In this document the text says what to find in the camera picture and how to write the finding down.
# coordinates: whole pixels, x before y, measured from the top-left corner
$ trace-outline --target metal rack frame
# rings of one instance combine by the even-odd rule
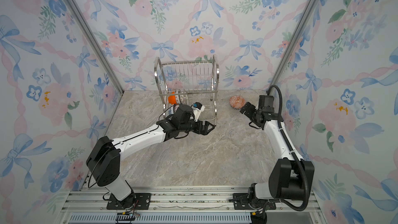
[[[159,96],[163,103],[163,110],[171,107],[168,97],[172,95],[186,95],[188,102],[200,102],[205,110],[199,117],[202,121],[217,120],[217,92],[220,69],[213,55],[209,60],[196,62],[167,62],[162,63],[157,57],[154,65],[154,75]],[[172,88],[171,83],[178,83]]]

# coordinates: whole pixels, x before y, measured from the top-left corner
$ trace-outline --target wall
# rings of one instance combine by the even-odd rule
[[[153,78],[157,56],[162,62],[172,62],[205,60],[212,54],[217,55],[220,65],[221,89],[264,88],[307,3],[307,0],[76,1],[126,90],[157,90]],[[184,74],[178,76],[182,81]]]
[[[398,223],[397,6],[320,0],[310,41],[296,46],[279,82],[288,134],[315,165],[329,224]],[[300,49],[309,55],[297,59]]]
[[[63,0],[0,9],[0,222],[52,223],[120,95]]]

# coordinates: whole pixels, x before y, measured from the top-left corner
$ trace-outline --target metal corner post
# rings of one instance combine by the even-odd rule
[[[69,9],[72,11],[73,16],[76,18],[77,23],[79,24],[80,28],[82,29],[83,33],[85,34],[88,42],[90,43],[91,47],[93,48],[94,52],[96,53],[98,60],[101,62],[102,66],[104,67],[105,71],[107,72],[110,80],[112,81],[113,85],[117,89],[117,91],[120,94],[123,94],[123,88],[120,85],[119,81],[117,80],[117,77],[115,73],[113,72],[113,69],[111,65],[109,64],[108,60],[102,53],[101,46],[98,44],[96,41],[96,38],[89,27],[87,21],[83,17],[83,13],[79,9],[77,3],[75,0],[65,0],[66,5],[69,7]]]
[[[303,15],[293,32],[291,41],[289,42],[289,44],[286,48],[286,51],[281,59],[281,62],[279,63],[274,76],[272,77],[272,81],[269,84],[267,91],[270,90],[271,85],[276,85],[278,83],[278,81],[283,73],[283,70],[286,67],[287,62],[289,61],[290,56],[293,53],[293,49],[294,49],[294,47],[296,47],[297,43],[299,42],[300,37],[307,25],[307,22],[308,22],[309,18],[311,17],[311,14],[314,12],[314,9],[315,9],[316,5],[318,4],[318,2],[319,2],[319,0],[309,0],[308,1],[308,4],[306,5],[306,7],[303,11]]]

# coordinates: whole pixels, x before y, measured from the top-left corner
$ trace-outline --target dish rack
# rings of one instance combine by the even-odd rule
[[[154,74],[163,110],[172,106],[168,97],[178,95],[183,101],[187,99],[189,105],[199,102],[205,106],[199,120],[216,125],[220,70],[215,55],[208,60],[197,62],[162,63],[157,57]]]

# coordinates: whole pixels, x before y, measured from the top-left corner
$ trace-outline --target orange patterned bowl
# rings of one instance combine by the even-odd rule
[[[239,110],[246,104],[246,100],[242,96],[236,95],[229,99],[229,104],[232,108]]]

